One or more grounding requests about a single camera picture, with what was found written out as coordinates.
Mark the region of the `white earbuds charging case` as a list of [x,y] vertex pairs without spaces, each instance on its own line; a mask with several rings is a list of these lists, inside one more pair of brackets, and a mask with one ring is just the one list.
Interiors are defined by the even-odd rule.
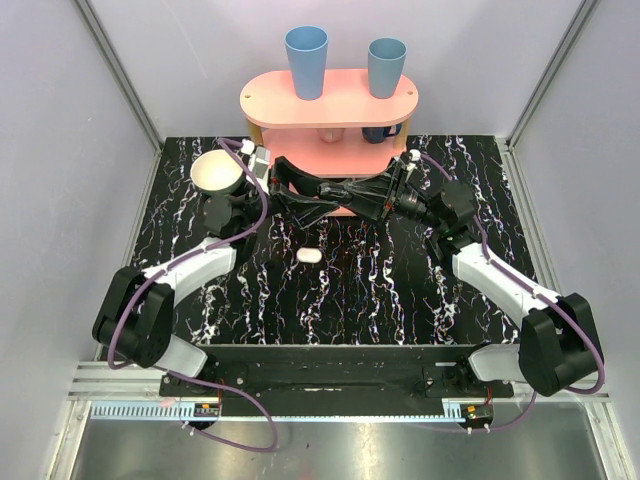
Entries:
[[323,254],[318,248],[301,247],[296,252],[296,259],[302,263],[316,264],[322,260]]

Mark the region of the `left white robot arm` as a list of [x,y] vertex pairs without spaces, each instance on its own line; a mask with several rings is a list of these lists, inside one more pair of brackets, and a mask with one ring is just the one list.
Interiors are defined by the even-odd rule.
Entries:
[[270,216],[290,214],[308,225],[338,209],[342,186],[295,167],[284,157],[273,165],[257,154],[213,150],[200,155],[190,180],[201,195],[205,237],[178,257],[113,276],[92,328],[114,368],[134,364],[181,376],[196,396],[215,386],[216,372],[199,347],[173,334],[176,307],[207,283],[238,270],[254,254],[257,229]]

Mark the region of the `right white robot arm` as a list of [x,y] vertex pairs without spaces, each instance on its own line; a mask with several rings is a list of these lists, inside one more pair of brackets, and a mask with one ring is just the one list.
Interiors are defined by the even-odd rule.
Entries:
[[427,246],[443,268],[492,301],[519,331],[510,345],[486,345],[454,371],[454,384],[476,396],[492,381],[528,384],[550,397],[561,390],[589,395],[605,383],[604,359],[589,302],[545,288],[500,259],[465,183],[448,178],[432,194],[412,182],[409,154],[375,176],[347,182],[344,207],[381,223],[396,213],[431,228]]

